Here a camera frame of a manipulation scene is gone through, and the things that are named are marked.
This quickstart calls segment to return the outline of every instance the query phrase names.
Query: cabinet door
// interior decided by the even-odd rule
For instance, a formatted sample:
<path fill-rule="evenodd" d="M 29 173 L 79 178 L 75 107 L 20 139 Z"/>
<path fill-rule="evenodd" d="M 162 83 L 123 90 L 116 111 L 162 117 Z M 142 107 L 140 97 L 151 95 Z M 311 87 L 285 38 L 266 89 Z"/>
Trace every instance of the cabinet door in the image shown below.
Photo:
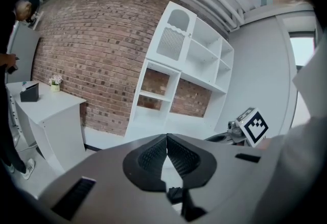
<path fill-rule="evenodd" d="M 195 13 L 169 2 L 152 37 L 147 58 L 182 70 L 195 21 Z"/>

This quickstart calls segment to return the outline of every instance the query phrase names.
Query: potted plant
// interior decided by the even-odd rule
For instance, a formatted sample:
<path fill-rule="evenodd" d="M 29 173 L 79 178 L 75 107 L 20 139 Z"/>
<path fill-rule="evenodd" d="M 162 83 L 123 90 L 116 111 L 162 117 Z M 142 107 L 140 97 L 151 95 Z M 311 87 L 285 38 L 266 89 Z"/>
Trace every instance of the potted plant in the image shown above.
<path fill-rule="evenodd" d="M 53 75 L 49 79 L 49 83 L 51 85 L 51 92 L 58 92 L 60 91 L 60 84 L 62 82 L 62 76 L 61 75 Z"/>

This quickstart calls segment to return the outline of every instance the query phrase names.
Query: cable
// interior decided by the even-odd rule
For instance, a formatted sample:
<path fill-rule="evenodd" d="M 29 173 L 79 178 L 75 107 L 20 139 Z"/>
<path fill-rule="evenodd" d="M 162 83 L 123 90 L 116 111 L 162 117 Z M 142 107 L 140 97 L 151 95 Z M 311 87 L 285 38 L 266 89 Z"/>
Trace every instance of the cable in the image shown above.
<path fill-rule="evenodd" d="M 33 146 L 31 146 L 31 147 L 25 148 L 24 150 L 17 151 L 17 152 L 20 153 L 20 152 L 23 152 L 23 151 L 29 150 L 29 149 L 31 149 L 31 148 L 35 148 L 36 146 L 37 146 L 37 144 L 36 144 L 36 145 L 33 145 Z"/>

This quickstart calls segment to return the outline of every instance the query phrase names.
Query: black pants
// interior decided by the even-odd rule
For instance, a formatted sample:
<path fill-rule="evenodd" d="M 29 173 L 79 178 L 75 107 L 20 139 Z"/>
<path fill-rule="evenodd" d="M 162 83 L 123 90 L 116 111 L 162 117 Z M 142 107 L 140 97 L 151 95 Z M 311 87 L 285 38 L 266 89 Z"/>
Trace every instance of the black pants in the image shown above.
<path fill-rule="evenodd" d="M 11 164 L 20 172 L 26 172 L 26 166 L 15 149 L 8 118 L 8 97 L 4 85 L 0 85 L 0 158 L 5 164 Z"/>

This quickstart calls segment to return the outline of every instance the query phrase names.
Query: person's arm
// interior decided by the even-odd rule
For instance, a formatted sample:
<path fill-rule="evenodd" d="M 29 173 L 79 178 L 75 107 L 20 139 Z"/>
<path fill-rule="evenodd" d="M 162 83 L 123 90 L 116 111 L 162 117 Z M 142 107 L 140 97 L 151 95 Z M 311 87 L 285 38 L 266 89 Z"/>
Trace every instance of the person's arm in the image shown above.
<path fill-rule="evenodd" d="M 7 69 L 16 64 L 16 55 L 0 54 L 0 66 L 7 65 Z"/>

